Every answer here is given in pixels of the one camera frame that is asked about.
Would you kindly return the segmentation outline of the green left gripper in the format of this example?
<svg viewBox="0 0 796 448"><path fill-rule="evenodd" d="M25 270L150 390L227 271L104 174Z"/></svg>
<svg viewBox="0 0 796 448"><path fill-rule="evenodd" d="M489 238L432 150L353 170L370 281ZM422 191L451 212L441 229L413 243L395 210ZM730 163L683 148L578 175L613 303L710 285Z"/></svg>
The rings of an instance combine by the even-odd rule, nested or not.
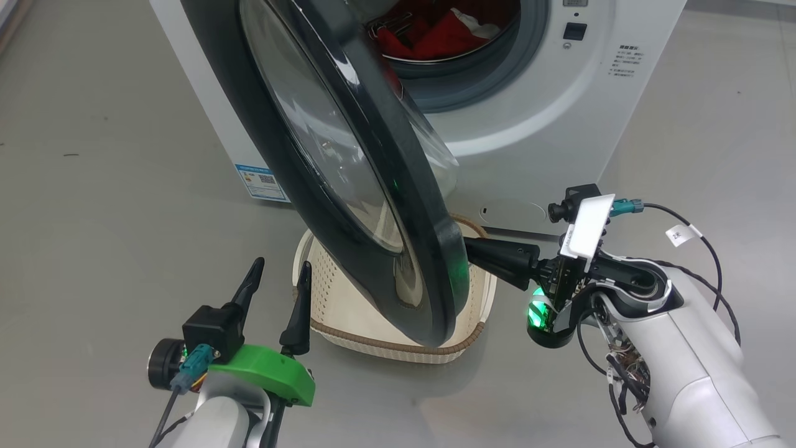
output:
<svg viewBox="0 0 796 448"><path fill-rule="evenodd" d="M251 299L261 285L264 266L263 257L252 262L230 301L241 309L241 325L245 325ZM221 352L207 343L189 349L183 340L163 338L147 361L151 387L177 394L197 392L210 385L210 374L224 373L274 394L287 404L311 406L315 400L315 379L298 360L291 358L310 351L311 283L312 266L304 261L296 286L295 305L287 328L280 336L281 353L264 346L244 344L230 361L222 362Z"/></svg>

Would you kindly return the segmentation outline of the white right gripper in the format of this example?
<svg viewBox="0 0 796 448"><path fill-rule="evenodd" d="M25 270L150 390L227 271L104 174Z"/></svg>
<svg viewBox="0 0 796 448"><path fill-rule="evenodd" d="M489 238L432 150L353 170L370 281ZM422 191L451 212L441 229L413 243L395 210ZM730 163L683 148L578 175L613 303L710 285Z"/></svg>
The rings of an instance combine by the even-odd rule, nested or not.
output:
<svg viewBox="0 0 796 448"><path fill-rule="evenodd" d="M595 286L588 270L595 258L614 195L584 198L557 257L533 266L540 256L534 244L492 238L464 238L468 260L477 266L495 266L492 275L507 284L527 291L534 281L545 295L545 310L529 304L527 332L543 348L563 348L572 339L581 315L589 309Z"/></svg>

